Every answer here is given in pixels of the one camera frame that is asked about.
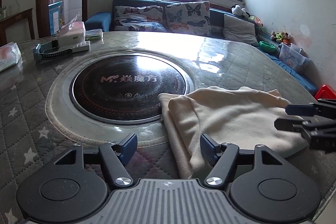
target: beige cloth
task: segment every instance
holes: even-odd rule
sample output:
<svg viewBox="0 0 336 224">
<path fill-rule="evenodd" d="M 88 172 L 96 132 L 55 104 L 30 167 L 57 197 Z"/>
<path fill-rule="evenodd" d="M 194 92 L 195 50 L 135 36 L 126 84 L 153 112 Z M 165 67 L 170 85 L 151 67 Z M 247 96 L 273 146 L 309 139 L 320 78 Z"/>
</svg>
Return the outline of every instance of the beige cloth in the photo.
<svg viewBox="0 0 336 224">
<path fill-rule="evenodd" d="M 276 130 L 274 121 L 289 117 L 289 103 L 277 90 L 264 92 L 241 87 L 200 88 L 188 95 L 159 95 L 162 116 L 181 178 L 202 177 L 210 166 L 200 149 L 200 136 L 230 142 L 241 149 L 264 144 L 288 157 L 307 146 L 299 133 Z"/>
</svg>

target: gray ribbed plate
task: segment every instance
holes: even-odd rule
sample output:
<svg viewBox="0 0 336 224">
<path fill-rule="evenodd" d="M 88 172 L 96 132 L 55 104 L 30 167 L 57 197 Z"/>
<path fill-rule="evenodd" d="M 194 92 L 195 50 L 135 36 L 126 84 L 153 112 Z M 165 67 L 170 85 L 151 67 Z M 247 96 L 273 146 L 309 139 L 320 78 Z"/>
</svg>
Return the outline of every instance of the gray ribbed plate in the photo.
<svg viewBox="0 0 336 224">
<path fill-rule="evenodd" d="M 141 179 L 130 189 L 116 190 L 105 206 L 80 224 L 252 224 L 219 190 L 195 179 Z"/>
</svg>

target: silver bolt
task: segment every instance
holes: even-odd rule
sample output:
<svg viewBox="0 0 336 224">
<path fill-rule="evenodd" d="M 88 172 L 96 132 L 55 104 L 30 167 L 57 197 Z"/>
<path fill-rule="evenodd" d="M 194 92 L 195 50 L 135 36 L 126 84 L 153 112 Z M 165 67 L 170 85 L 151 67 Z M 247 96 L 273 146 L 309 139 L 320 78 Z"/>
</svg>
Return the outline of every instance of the silver bolt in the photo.
<svg viewBox="0 0 336 224">
<path fill-rule="evenodd" d="M 129 178 L 117 178 L 115 180 L 115 183 L 118 184 L 118 185 L 121 185 L 121 186 L 130 185 L 131 182 L 132 182 L 132 180 L 129 179 Z"/>
<path fill-rule="evenodd" d="M 209 185 L 216 186 L 216 185 L 222 184 L 223 180 L 218 177 L 211 177 L 211 178 L 208 178 L 205 182 Z"/>
</svg>

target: round black cooktop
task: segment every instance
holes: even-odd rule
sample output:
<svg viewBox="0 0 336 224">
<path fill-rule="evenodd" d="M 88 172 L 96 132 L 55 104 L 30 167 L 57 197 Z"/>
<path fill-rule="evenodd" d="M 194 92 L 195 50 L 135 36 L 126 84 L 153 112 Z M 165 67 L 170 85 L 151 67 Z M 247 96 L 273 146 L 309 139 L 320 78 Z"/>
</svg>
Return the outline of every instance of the round black cooktop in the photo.
<svg viewBox="0 0 336 224">
<path fill-rule="evenodd" d="M 70 86 L 75 106 L 110 123 L 158 119 L 160 93 L 185 94 L 186 81 L 175 64 L 150 55 L 117 55 L 95 61 Z"/>
</svg>

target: red plastic object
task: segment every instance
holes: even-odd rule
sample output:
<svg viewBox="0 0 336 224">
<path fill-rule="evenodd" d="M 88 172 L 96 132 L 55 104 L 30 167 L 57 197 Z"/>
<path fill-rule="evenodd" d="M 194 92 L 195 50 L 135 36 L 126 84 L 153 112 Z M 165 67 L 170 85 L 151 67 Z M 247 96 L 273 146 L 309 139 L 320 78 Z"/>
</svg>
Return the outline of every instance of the red plastic object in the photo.
<svg viewBox="0 0 336 224">
<path fill-rule="evenodd" d="M 323 85 L 316 93 L 315 99 L 336 99 L 336 91 L 329 85 Z"/>
</svg>

